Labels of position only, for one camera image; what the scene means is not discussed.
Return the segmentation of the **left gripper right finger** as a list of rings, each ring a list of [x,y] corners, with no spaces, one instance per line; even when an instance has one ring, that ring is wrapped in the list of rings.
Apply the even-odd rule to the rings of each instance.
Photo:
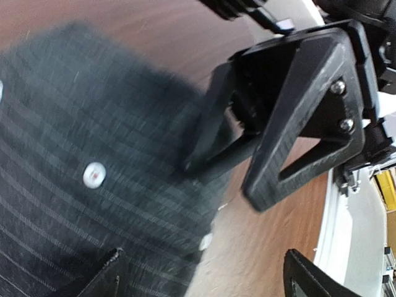
[[[285,254],[283,284],[285,296],[359,296],[330,278],[297,249]]]

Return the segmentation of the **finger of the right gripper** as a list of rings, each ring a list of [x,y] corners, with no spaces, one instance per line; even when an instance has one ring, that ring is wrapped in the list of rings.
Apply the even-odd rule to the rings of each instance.
[[[250,157],[294,58],[296,43],[259,43],[232,55],[212,73],[195,144],[183,168],[217,175]]]

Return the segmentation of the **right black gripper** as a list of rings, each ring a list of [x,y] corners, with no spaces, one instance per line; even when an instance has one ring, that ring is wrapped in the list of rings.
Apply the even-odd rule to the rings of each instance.
[[[379,104],[387,84],[395,93],[395,69],[380,55],[389,33],[352,19],[337,27],[297,42],[242,185],[256,211],[333,167],[352,173],[395,153]]]

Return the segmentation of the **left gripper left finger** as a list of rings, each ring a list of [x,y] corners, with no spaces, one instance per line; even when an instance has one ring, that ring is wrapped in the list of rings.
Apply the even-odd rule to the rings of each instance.
[[[122,248],[114,248],[82,277],[51,293],[56,297],[125,296],[127,263]]]

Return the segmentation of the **dark pinstriped shirt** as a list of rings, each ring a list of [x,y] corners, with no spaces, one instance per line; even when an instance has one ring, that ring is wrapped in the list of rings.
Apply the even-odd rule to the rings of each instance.
[[[184,296],[226,192],[182,169],[211,100],[82,23],[1,54],[1,295]]]

